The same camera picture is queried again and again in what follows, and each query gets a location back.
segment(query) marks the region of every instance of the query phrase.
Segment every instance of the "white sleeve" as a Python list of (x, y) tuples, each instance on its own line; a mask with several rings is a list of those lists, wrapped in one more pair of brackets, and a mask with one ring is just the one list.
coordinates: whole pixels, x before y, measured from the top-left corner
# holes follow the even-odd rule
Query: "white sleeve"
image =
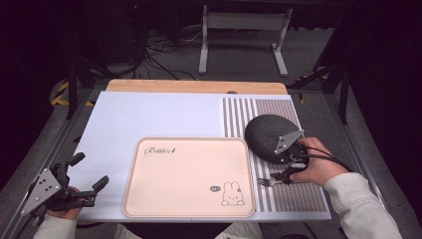
[(38, 228), (34, 239), (75, 239), (77, 220), (68, 220), (46, 215), (43, 223)]
[(402, 238), (394, 219), (360, 174), (340, 174), (330, 179), (323, 188), (329, 193), (347, 238)]

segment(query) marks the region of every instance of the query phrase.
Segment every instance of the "bunny drawing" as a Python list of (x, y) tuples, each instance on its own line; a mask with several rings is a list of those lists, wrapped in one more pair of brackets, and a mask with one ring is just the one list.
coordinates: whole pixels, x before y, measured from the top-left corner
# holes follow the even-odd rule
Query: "bunny drawing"
[(245, 201), (243, 201), (242, 190), (240, 189), (240, 185), (238, 182), (224, 183), (223, 201), (221, 202), (221, 204), (223, 206), (245, 205)]

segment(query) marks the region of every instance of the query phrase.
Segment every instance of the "person's left hand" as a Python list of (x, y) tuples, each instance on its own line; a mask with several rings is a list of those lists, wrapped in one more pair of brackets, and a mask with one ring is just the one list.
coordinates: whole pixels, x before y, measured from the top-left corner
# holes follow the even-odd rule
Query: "person's left hand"
[[(79, 190), (76, 187), (70, 187), (70, 188), (79, 192)], [(82, 211), (82, 207), (79, 207), (79, 208), (74, 208), (74, 209), (70, 209), (70, 210), (67, 210), (67, 211), (47, 210), (46, 214), (50, 215), (50, 216), (54, 216), (54, 217), (63, 218), (63, 219), (75, 220), (75, 219), (77, 219), (77, 217), (78, 217), (78, 215), (80, 214), (81, 211)]]

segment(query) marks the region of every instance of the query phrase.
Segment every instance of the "rabbit ear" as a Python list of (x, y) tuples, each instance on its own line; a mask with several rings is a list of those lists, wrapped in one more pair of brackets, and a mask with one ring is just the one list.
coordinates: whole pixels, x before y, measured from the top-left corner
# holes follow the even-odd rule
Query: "rabbit ear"
[(239, 182), (233, 182), (232, 187), (233, 189), (239, 189), (240, 188)]
[(228, 190), (231, 190), (231, 189), (232, 189), (232, 183), (230, 183), (230, 182), (224, 183), (224, 190), (225, 191), (228, 191)]

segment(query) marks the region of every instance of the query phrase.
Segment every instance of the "human hand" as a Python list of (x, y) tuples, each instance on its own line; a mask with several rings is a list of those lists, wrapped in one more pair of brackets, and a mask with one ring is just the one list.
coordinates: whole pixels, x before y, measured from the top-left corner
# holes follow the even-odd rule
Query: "human hand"
[[(305, 147), (317, 148), (331, 154), (316, 137), (301, 138), (299, 139), (299, 143), (303, 144)], [(307, 151), (308, 154), (326, 156), (326, 154), (311, 148), (307, 148)], [(348, 170), (338, 163), (326, 159), (311, 157), (308, 168), (305, 171), (292, 174), (290, 179), (292, 181), (306, 181), (312, 182), (318, 186), (324, 186), (325, 183), (332, 177), (346, 172), (348, 172)]]
[[(76, 192), (79, 192), (79, 190), (76, 187), (69, 187), (69, 188), (72, 188)], [(81, 211), (82, 211), (82, 207), (79, 207), (79, 208), (69, 209), (66, 211), (47, 210), (46, 214), (50, 216), (54, 216), (54, 217), (63, 218), (63, 219), (75, 220), (77, 219)]]

